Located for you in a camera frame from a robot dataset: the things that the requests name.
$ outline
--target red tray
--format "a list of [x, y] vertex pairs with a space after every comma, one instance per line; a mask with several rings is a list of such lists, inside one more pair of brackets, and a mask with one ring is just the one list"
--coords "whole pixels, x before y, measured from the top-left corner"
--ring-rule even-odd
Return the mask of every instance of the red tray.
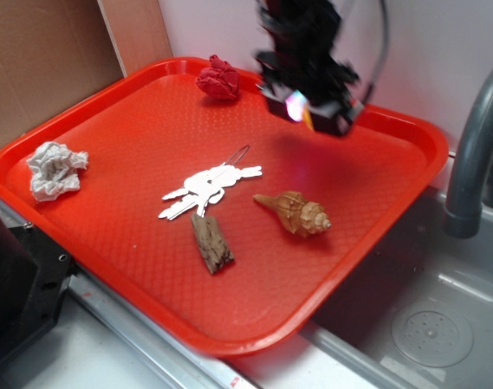
[[[76, 261], [181, 341], [217, 356], [252, 353], [299, 329], [444, 166], [431, 124], [368, 107], [338, 139], [272, 116], [258, 76], [241, 94], [211, 100], [195, 77], [208, 62], [158, 62], [97, 93], [0, 151], [0, 198]], [[37, 203], [26, 159], [45, 141], [89, 153], [81, 190]], [[225, 189], [207, 209], [236, 261], [211, 276], [191, 213], [159, 220], [161, 197], [226, 161], [264, 175]], [[286, 232], [254, 194], [301, 191], [322, 203], [326, 233]]]

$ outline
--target driftwood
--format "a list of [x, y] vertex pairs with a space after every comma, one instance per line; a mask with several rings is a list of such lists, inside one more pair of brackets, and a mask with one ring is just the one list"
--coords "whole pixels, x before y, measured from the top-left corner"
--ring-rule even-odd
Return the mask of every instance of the driftwood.
[[204, 257], [211, 274], [220, 270], [224, 264], [234, 261], [234, 255], [230, 251], [215, 217], [201, 217], [194, 214], [191, 221], [199, 252]]

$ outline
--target stainless steel sink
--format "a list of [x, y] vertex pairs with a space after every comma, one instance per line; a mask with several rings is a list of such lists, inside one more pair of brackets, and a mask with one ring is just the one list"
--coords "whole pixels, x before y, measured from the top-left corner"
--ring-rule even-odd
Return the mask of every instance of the stainless steel sink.
[[312, 321], [414, 387], [493, 388], [493, 210], [459, 240], [443, 201], [427, 190]]

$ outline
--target seashell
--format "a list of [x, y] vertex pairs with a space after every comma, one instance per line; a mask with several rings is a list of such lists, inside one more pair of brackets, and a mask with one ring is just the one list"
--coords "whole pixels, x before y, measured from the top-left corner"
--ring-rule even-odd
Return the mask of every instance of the seashell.
[[323, 233], [331, 227], [324, 207], [304, 199], [302, 193], [288, 190], [275, 197], [256, 194], [254, 200], [274, 211], [286, 230], [302, 237]]

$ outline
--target gray faucet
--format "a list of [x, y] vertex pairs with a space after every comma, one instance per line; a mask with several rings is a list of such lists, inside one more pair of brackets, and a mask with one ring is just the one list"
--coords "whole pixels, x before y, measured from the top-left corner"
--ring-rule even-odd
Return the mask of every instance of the gray faucet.
[[476, 235], [483, 202], [493, 207], [493, 71], [474, 102], [457, 149], [444, 205], [444, 231], [459, 238]]

